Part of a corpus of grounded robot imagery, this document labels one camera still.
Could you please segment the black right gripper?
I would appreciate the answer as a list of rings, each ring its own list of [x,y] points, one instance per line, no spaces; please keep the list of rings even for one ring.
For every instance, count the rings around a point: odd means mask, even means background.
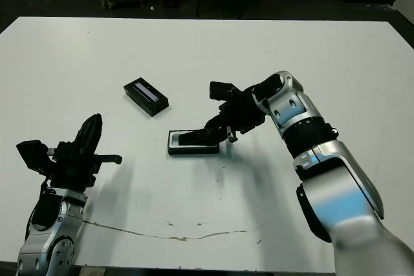
[[[245,134],[265,122],[266,114],[256,105],[254,87],[249,87],[219,106],[220,114],[206,122],[213,139],[238,140],[236,132]]]

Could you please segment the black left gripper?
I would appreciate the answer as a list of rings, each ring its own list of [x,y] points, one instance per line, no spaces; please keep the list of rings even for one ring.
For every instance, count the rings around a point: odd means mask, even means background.
[[[95,174],[103,163],[120,165],[122,157],[117,154],[95,154],[102,134],[102,116],[87,118],[76,136],[75,143],[60,142],[54,150],[55,164],[49,174],[50,186],[54,188],[85,191],[96,181]]]

